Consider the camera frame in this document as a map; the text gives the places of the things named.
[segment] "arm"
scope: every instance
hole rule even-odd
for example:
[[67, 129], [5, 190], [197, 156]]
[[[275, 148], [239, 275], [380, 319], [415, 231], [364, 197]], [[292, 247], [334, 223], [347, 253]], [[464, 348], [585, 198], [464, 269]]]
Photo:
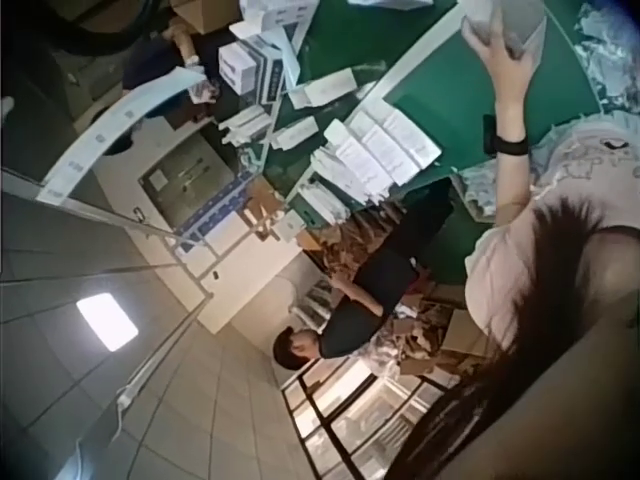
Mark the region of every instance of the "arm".
[[366, 290], [355, 283], [350, 282], [339, 275], [334, 275], [331, 277], [331, 285], [344, 292], [344, 294], [351, 300], [361, 303], [367, 307], [377, 317], [381, 317], [384, 313], [382, 305], [380, 305], [375, 298], [369, 295]]
[[186, 63], [190, 58], [197, 56], [196, 49], [193, 46], [193, 40], [187, 30], [187, 26], [182, 23], [175, 23], [168, 29], [162, 32], [163, 38], [175, 43], [178, 50], [180, 50], [180, 56]]
[[[465, 20], [462, 34], [485, 64], [496, 97], [497, 134], [508, 142], [526, 136], [524, 103], [534, 73], [531, 55], [513, 59], [505, 46], [502, 14], [496, 9], [491, 22], [491, 39], [485, 45]], [[496, 225], [511, 223], [530, 200], [529, 156], [497, 155]]]

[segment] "black strap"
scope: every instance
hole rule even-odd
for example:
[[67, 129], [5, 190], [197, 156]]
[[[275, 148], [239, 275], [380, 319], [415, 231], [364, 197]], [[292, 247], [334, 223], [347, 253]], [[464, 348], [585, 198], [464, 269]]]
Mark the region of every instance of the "black strap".
[[484, 126], [484, 153], [490, 156], [504, 153], [514, 157], [529, 154], [529, 138], [527, 136], [519, 142], [507, 142], [497, 134], [496, 117], [494, 115], [484, 115], [482, 122]]

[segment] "window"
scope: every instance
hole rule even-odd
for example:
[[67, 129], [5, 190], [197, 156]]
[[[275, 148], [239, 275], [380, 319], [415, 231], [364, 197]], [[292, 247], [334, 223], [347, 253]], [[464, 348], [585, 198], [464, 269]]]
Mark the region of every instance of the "window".
[[115, 352], [138, 335], [138, 329], [110, 293], [85, 298], [76, 305], [110, 352]]
[[317, 479], [382, 480], [403, 442], [456, 378], [376, 378], [360, 360], [320, 360], [283, 391]]

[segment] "black shirt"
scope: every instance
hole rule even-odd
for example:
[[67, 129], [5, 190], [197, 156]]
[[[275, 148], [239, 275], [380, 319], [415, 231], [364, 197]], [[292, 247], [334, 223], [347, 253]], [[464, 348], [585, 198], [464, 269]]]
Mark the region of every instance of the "black shirt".
[[371, 340], [417, 277], [406, 257], [384, 247], [376, 250], [358, 269], [353, 283], [378, 301], [384, 313], [377, 317], [360, 302], [343, 297], [320, 335], [322, 358], [349, 355]]

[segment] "paper pile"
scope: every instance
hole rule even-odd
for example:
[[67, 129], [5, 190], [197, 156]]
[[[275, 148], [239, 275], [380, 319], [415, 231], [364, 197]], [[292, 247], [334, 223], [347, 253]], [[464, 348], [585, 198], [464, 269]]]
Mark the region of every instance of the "paper pile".
[[324, 131], [327, 147], [311, 156], [311, 167], [359, 203], [379, 203], [442, 153], [402, 112], [384, 100], [363, 105], [343, 124]]
[[318, 182], [302, 185], [298, 193], [330, 225], [343, 223], [351, 215], [345, 204]]
[[271, 117], [260, 105], [253, 105], [221, 122], [218, 130], [228, 128], [229, 133], [222, 139], [222, 143], [231, 143], [234, 147], [239, 147], [265, 133], [269, 125], [271, 125]]

